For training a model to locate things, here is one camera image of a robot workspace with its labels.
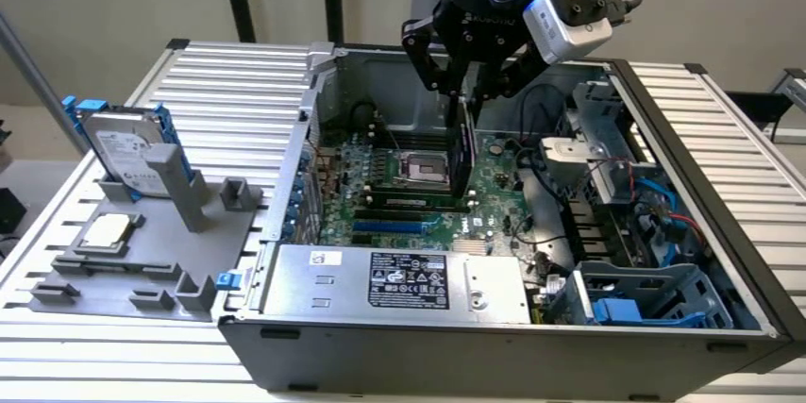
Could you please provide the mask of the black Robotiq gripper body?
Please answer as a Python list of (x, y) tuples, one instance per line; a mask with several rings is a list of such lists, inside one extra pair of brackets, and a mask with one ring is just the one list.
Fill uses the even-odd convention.
[(441, 0), (437, 35), (452, 57), (501, 64), (530, 40), (522, 17), (532, 0)]

